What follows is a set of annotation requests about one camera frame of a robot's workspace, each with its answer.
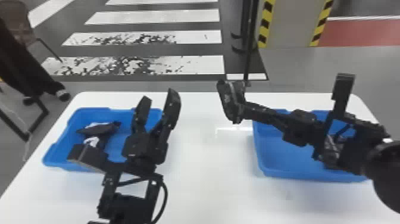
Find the blue plastic tray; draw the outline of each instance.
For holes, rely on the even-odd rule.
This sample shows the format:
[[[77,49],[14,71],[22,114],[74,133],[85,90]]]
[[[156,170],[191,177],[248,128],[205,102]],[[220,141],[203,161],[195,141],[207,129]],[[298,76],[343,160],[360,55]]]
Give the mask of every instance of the blue plastic tray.
[[[328,111],[313,111],[319,120],[325,120]],[[334,120],[329,133],[336,133],[346,124]],[[253,122],[254,143],[258,165],[266,176],[329,182],[361,182],[367,178],[352,173],[325,169],[320,161],[311,158],[313,147],[297,147],[282,140],[282,133],[271,125]],[[350,129],[343,136],[352,136]]]
[[[125,139],[131,135],[130,125],[132,122],[133,113],[131,110],[111,110],[109,108],[80,108],[75,111],[67,123],[67,128],[64,130],[60,138],[53,144],[43,157],[43,164],[51,167],[60,167],[68,171],[92,172],[86,167],[67,161],[74,144],[81,144],[84,136],[76,133],[76,130],[81,129],[92,122],[122,122],[118,132],[110,137],[107,143],[105,152],[109,154],[109,159],[114,162],[124,162],[126,159],[121,155]],[[160,109],[151,109],[146,124],[146,130],[152,129],[162,116]]]

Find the black pants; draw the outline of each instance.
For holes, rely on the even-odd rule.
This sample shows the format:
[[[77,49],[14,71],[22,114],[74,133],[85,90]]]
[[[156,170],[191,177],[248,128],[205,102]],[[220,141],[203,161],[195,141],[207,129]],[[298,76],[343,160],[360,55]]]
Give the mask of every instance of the black pants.
[[[40,96],[44,92],[51,95],[59,90],[65,89],[64,85],[56,82],[47,71],[36,61],[25,46],[16,41],[5,23],[0,19],[0,78],[12,88],[29,97],[32,94]],[[19,75],[28,84],[32,93],[27,91],[19,82],[16,75]]]

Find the chair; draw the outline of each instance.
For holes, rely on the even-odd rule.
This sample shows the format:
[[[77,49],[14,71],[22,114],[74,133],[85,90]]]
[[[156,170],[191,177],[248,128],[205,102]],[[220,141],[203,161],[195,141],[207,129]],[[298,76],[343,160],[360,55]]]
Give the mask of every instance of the chair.
[[[50,51],[60,62],[61,58],[41,39],[37,38],[33,32],[28,19],[28,8],[24,2],[19,0],[0,1],[0,18],[3,19],[7,28],[15,39],[22,45],[29,47],[39,41],[48,51]]]

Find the white table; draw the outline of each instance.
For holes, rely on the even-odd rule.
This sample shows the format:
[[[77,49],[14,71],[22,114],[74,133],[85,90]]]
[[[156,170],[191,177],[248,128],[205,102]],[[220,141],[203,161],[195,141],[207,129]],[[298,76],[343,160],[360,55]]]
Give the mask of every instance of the white table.
[[[165,93],[84,92],[76,96],[1,197],[0,223],[85,224],[96,220],[103,175],[48,168],[41,159],[78,108],[132,108],[143,95],[153,99],[154,107],[163,107]],[[166,162],[157,168],[170,192],[159,223],[399,223],[400,215],[379,201],[371,181],[322,183],[263,176],[257,167],[250,121],[231,125],[217,93],[180,95],[183,106],[178,125],[169,140]],[[333,107],[330,94],[246,96],[272,108]],[[354,95],[348,111],[376,122]],[[144,190],[141,184],[122,192],[144,195]]]

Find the black chair leg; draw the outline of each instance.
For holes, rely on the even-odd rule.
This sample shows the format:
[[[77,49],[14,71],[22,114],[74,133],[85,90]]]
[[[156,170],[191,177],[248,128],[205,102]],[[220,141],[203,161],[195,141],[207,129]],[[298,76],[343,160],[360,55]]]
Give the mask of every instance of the black chair leg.
[[[58,61],[61,63],[63,62],[62,59],[41,38],[37,38],[36,40],[42,43],[42,45],[45,46],[47,50],[49,50],[57,58]]]

